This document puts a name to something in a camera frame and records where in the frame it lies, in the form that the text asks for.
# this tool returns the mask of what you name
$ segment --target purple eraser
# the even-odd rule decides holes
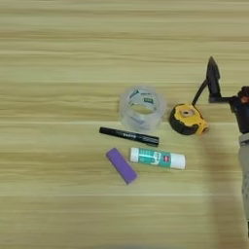
[[[113,148],[107,152],[106,157],[115,166],[127,184],[133,182],[136,179],[136,172],[116,148]]]

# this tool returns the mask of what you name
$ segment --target glue stick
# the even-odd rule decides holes
[[[184,155],[142,148],[130,149],[130,161],[176,169],[185,169],[186,164]]]

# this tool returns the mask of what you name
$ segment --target packing tape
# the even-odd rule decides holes
[[[165,99],[154,89],[135,87],[121,95],[121,121],[138,132],[146,133],[157,128],[165,110]]]

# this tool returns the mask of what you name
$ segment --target glue stick cap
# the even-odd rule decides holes
[[[138,148],[130,148],[130,161],[138,162],[139,159],[139,149]]]
[[[171,168],[185,169],[186,159],[184,155],[171,153]]]

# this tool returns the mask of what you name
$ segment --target yellow tape measure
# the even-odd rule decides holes
[[[208,130],[208,125],[197,108],[192,104],[179,104],[170,114],[171,127],[183,135],[201,135]]]

